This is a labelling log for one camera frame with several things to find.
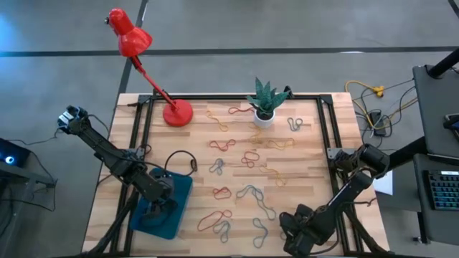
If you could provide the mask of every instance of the rubber band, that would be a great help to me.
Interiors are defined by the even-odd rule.
[[[258,138],[258,136],[261,134],[261,129],[258,126],[256,126],[254,123],[250,123],[249,128],[256,129],[257,131],[254,135],[249,137],[250,143],[251,144],[263,143],[263,141]]]
[[[223,165],[224,165],[223,160],[221,158],[218,158],[215,160],[214,165],[212,165],[209,168],[209,172],[214,173],[216,171],[217,175],[221,176],[223,174],[223,170],[222,170]]]
[[[213,119],[213,120],[216,120],[217,123],[218,123],[218,127],[220,128],[221,131],[223,132],[227,132],[230,128],[228,127],[228,125],[224,125],[220,122],[220,120],[218,120],[218,118],[214,117],[212,112],[210,112],[210,110],[208,110],[206,112],[206,116],[210,119]]]
[[[273,168],[268,168],[266,165],[261,165],[266,171],[263,171],[262,168],[259,168],[261,173],[270,173],[274,172],[275,173],[275,185],[278,187],[285,186],[287,184],[287,179],[284,179],[282,175],[279,173],[279,171],[273,169]]]
[[[199,229],[199,225],[207,218],[209,218],[210,216],[216,214],[216,213],[220,213],[220,217],[218,218],[218,220],[216,222],[214,222],[212,225],[208,226],[208,227],[205,227],[203,229]],[[198,226],[197,226],[197,229],[198,231],[204,231],[206,229],[210,229],[211,227],[215,226],[218,221],[220,221],[220,219],[222,219],[223,217],[227,217],[227,218],[231,218],[232,217],[232,212],[230,210],[224,210],[224,211],[214,211],[212,212],[211,214],[205,216],[204,218],[202,218],[199,223],[198,223]]]
[[[210,143],[209,143],[209,146],[210,148],[218,148],[220,149],[221,151],[228,151],[228,148],[232,145],[236,145],[236,140],[235,139],[230,139],[228,142],[225,143],[225,145],[223,147],[220,147],[220,145],[218,145],[218,142],[216,140],[211,140]]]
[[[220,235],[220,241],[223,244],[228,242],[228,239],[229,239],[228,232],[230,232],[231,224],[228,221],[222,221],[218,224],[215,224],[215,226],[212,228],[212,231],[215,234],[219,234],[225,227],[227,227],[227,229]]]
[[[236,193],[236,203],[237,203],[237,200],[241,199],[242,197],[244,197],[250,189],[252,189],[252,195],[257,199],[258,206],[266,213],[266,217],[271,221],[275,220],[275,217],[278,214],[275,212],[275,210],[272,207],[268,208],[266,206],[266,204],[265,204],[265,195],[263,194],[263,192],[260,189],[254,187],[253,185],[246,185],[246,187],[244,187],[242,190],[240,190],[240,191],[238,191]],[[273,212],[274,213],[274,217],[270,217],[268,211]]]
[[[253,154],[254,156],[257,156],[257,158],[248,158],[247,157],[247,154]],[[244,153],[244,157],[241,158],[241,163],[242,164],[246,164],[248,168],[253,168],[255,166],[255,162],[253,161],[258,161],[260,160],[260,155],[256,152],[253,152],[253,151],[246,151]]]
[[[257,236],[253,239],[253,246],[259,249],[263,246],[263,243],[265,242],[265,239],[268,236],[268,229],[261,223],[261,220],[259,218],[254,218],[252,222],[253,226],[255,226],[256,228],[265,230],[265,234],[263,234],[262,236]],[[256,243],[258,239],[261,240],[260,245],[257,245]]]
[[[282,142],[282,145],[279,145],[274,140],[269,140],[266,143],[266,148],[277,148],[278,150],[283,151],[283,150],[285,150],[285,148],[287,148],[289,146],[294,146],[294,145],[295,145],[295,139],[293,139],[293,138],[289,138],[285,142]]]
[[[287,240],[287,235],[284,233],[284,231],[280,232],[279,237],[284,241]]]
[[[214,190],[212,190],[212,193],[214,193],[214,198],[216,200],[229,199],[231,198],[231,195],[232,195],[231,190],[229,190],[226,186],[222,187],[221,189],[214,188]],[[229,196],[217,197],[218,194],[226,194],[226,193],[229,193]]]
[[[303,119],[297,118],[295,119],[295,122],[293,122],[293,118],[287,118],[287,123],[290,126],[290,130],[292,132],[296,132],[301,129],[301,126],[303,125]]]
[[[228,113],[231,114],[231,115],[234,114],[234,113],[236,113],[236,112],[247,112],[247,111],[255,112],[255,111],[253,110],[253,107],[249,107],[249,108],[246,109],[246,110],[241,110],[241,109],[239,109],[238,107],[230,107],[230,108],[228,108]]]

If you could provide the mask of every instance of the wooden tabletop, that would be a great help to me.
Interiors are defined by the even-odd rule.
[[[331,94],[343,147],[358,148],[361,145],[361,138],[351,96],[348,93]],[[122,94],[119,97],[110,134],[110,141],[118,148],[128,147],[135,108],[128,107],[127,104],[136,102],[137,98],[138,94]],[[257,132],[251,123],[253,121],[252,112],[235,113],[234,115],[228,113],[230,107],[250,108],[247,101],[191,100],[190,103],[194,110],[193,120],[183,128],[173,128],[167,126],[162,118],[165,103],[155,101],[148,138],[152,151],[146,156],[146,161],[159,165],[163,165],[167,157],[176,150],[190,151],[197,158],[199,170],[192,175],[193,189],[178,236],[173,240],[165,240],[135,231],[131,254],[143,256],[288,255],[283,251],[284,241],[280,238],[281,229],[278,216],[274,221],[269,220],[265,212],[257,205],[252,194],[249,193],[244,198],[238,199],[237,202],[235,194],[246,185],[252,184],[262,190],[266,206],[273,207],[277,215],[283,211],[293,214],[298,204],[305,204],[315,209],[331,199],[333,195],[316,102],[313,100],[286,100],[276,109],[274,124],[267,129],[262,129],[261,134],[256,137],[259,143],[253,143],[250,140],[250,137]],[[217,121],[207,117],[208,110],[228,127],[228,131],[221,131]],[[142,135],[145,113],[144,110],[138,143]],[[325,114],[328,134],[332,136],[326,107]],[[287,123],[289,117],[303,119],[303,125],[299,131],[290,130]],[[271,148],[274,146],[273,142],[268,142],[273,140],[283,146],[289,142],[290,138],[294,139],[295,144],[293,146],[287,144],[283,150]],[[211,140],[224,145],[230,139],[236,140],[236,144],[230,146],[226,152],[209,147]],[[260,160],[255,161],[254,168],[248,168],[247,165],[241,163],[241,158],[246,151],[254,151],[260,155]],[[209,172],[209,168],[218,158],[224,161],[221,176]],[[168,170],[188,173],[190,171],[189,162],[189,156],[178,154],[169,161]],[[262,173],[260,171],[262,166],[277,170],[281,178],[286,180],[286,184],[277,186],[275,173]],[[100,178],[108,174],[107,168],[104,167]],[[212,190],[224,186],[231,190],[232,197],[216,200]],[[98,187],[83,250],[93,248],[112,224],[118,205],[119,192],[120,182],[113,177]],[[356,201],[368,201],[374,197],[375,192],[371,186],[362,192]],[[232,218],[226,219],[231,224],[227,243],[221,243],[220,235],[215,234],[212,228],[205,231],[197,230],[197,224],[201,218],[213,211],[225,209],[232,211]],[[370,207],[356,206],[356,212],[370,235],[380,246],[388,249],[377,201]],[[263,235],[264,231],[253,226],[252,220],[255,217],[260,218],[262,224],[268,229],[268,237],[259,249],[253,246],[252,240]],[[213,218],[206,220],[202,226],[213,223],[215,221]],[[120,247],[124,243],[126,225],[127,219],[120,236]],[[351,249],[355,250],[348,221],[346,221],[346,228]],[[315,246],[313,251],[325,249],[335,241],[336,234],[323,246]],[[327,254],[342,254],[341,245],[339,244]]]

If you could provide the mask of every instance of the red rubber band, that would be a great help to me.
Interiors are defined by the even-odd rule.
[[[248,153],[257,156],[257,158],[256,159],[255,158],[248,158],[247,157]],[[248,168],[253,168],[255,166],[255,162],[253,162],[253,161],[258,161],[258,160],[260,160],[260,155],[258,153],[253,152],[253,151],[246,151],[244,153],[244,157],[241,158],[241,163],[242,164],[246,164]]]
[[[252,111],[252,112],[254,112],[253,107],[249,107],[249,108],[246,109],[246,110],[241,110],[241,109],[239,109],[238,107],[230,107],[230,108],[228,108],[228,113],[231,114],[231,115],[234,114],[234,113],[236,113],[236,112],[247,112],[247,111]]]
[[[208,227],[205,227],[203,229],[199,229],[199,225],[207,218],[209,218],[210,216],[214,215],[215,213],[220,213],[220,217],[218,218],[218,220],[216,222],[214,222],[212,225],[208,226]],[[215,226],[218,221],[220,221],[220,219],[223,218],[223,216],[227,217],[227,218],[231,218],[232,217],[232,212],[230,210],[224,210],[224,211],[214,211],[212,212],[211,214],[205,216],[204,218],[202,218],[199,223],[198,223],[198,226],[197,226],[197,229],[198,231],[204,231],[206,229],[210,229],[211,227]]]
[[[214,188],[212,192],[214,193],[214,198],[216,198],[216,200],[229,199],[231,198],[231,195],[232,195],[231,190],[229,190],[226,186],[222,187],[221,189]],[[229,193],[229,196],[217,197],[218,194],[226,194],[226,193]]]
[[[228,151],[228,148],[231,146],[231,145],[236,145],[236,140],[234,139],[230,139],[227,143],[225,143],[224,146],[220,147],[220,145],[218,145],[218,142],[216,140],[211,140],[210,143],[209,143],[209,146],[210,148],[218,148],[219,150],[221,151]]]

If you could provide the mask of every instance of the potted plant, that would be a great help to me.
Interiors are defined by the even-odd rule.
[[[280,106],[287,98],[290,91],[275,94],[276,89],[271,90],[270,82],[263,87],[261,81],[255,79],[255,91],[257,98],[247,96],[251,106],[254,107],[254,123],[261,128],[268,128],[273,124],[275,117],[275,109]]]

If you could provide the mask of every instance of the concrete floor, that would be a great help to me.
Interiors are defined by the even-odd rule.
[[[114,50],[103,19],[122,7],[136,20],[135,1],[1,1],[0,52]],[[151,49],[238,47],[435,47],[457,45],[457,17],[446,1],[429,0],[151,0],[143,28]],[[169,92],[247,92],[255,76],[295,92],[341,92],[348,80],[390,86],[412,78],[411,67],[435,64],[447,52],[378,54],[253,54],[142,57],[144,67]],[[69,104],[110,123],[126,59],[123,57],[0,57],[0,137],[27,142],[50,137]],[[387,109],[412,86],[367,98]],[[151,86],[131,71],[127,92]],[[358,97],[362,88],[352,86]],[[415,92],[407,96],[414,97]],[[400,148],[423,134],[414,105],[403,113],[381,148]],[[375,139],[365,139],[373,143]],[[80,251],[100,162],[78,138],[31,147],[59,179],[57,210],[27,207],[12,257],[56,257]],[[51,205],[51,195],[40,201]],[[454,257],[459,247],[416,245],[416,214],[380,202],[391,250],[398,254]]]

